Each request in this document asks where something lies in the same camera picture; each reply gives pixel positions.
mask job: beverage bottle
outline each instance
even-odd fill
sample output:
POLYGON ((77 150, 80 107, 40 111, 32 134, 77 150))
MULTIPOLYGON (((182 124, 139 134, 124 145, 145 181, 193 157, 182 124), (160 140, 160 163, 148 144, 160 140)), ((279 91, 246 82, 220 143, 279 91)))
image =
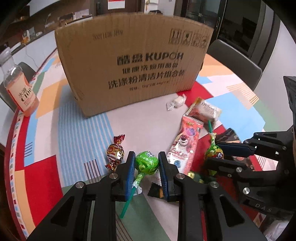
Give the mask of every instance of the beverage bottle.
POLYGON ((24 116, 30 116, 38 107, 39 100, 22 68, 14 63, 10 48, 0 54, 0 65, 4 74, 4 87, 24 116))

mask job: patterned tablecloth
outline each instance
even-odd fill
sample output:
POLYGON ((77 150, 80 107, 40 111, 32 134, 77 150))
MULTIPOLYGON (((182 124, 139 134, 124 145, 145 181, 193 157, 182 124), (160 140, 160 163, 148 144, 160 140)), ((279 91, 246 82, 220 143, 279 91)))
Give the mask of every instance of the patterned tablecloth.
MULTIPOLYGON (((209 55, 190 91, 87 119, 75 102, 57 50, 38 70, 32 85, 39 107, 29 118, 21 112, 15 114, 5 154, 8 200, 23 239, 75 182, 97 182, 107 174, 106 149, 114 135, 126 134, 122 143, 126 153, 149 150, 157 156, 160 151, 167 152, 179 131, 182 115, 198 96, 223 110, 214 127, 218 134, 231 127, 245 140, 254 132, 277 130, 258 97, 209 55), (166 111, 166 102, 183 93, 186 105, 166 111)), ((208 146, 209 136, 203 129, 193 171, 200 169, 208 146)), ((276 167, 275 161, 258 156, 252 158, 252 163, 256 170, 276 167)), ((150 185, 144 178, 143 193, 133 198, 123 220, 116 219, 118 240, 177 240, 178 205, 147 196, 150 185)), ((122 207, 123 203, 116 204, 118 213, 122 207)))

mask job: brown cardboard box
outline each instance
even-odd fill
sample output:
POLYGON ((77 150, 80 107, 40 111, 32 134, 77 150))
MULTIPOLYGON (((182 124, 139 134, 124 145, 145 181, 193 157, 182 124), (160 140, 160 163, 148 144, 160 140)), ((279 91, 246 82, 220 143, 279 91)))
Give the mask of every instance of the brown cardboard box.
POLYGON ((115 13, 55 31, 84 115, 192 87, 213 29, 180 17, 115 13))

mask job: gray chair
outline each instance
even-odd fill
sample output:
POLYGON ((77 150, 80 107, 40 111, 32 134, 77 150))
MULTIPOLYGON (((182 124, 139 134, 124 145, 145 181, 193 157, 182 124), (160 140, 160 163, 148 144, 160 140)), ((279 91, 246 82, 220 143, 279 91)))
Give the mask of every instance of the gray chair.
POLYGON ((240 77, 251 90, 256 88, 262 69, 235 48, 217 39, 209 46, 207 53, 240 77))
MULTIPOLYGON (((19 66, 22 68, 28 82, 30 82, 32 80, 34 74, 36 73, 35 70, 32 69, 29 65, 27 65, 24 62, 20 62, 19 66)), ((14 103, 14 101, 11 99, 9 93, 7 92, 6 88, 4 87, 3 82, 0 84, 0 98, 8 105, 8 107, 13 112, 16 111, 17 106, 14 103)))

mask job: door handle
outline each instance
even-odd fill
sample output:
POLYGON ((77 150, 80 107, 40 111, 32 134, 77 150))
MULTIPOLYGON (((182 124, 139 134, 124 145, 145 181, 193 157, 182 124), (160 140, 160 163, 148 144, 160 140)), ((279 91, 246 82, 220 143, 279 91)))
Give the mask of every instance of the door handle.
POLYGON ((218 17, 218 21, 217 21, 217 23, 216 23, 216 28, 218 28, 219 23, 220 23, 220 17, 218 17))

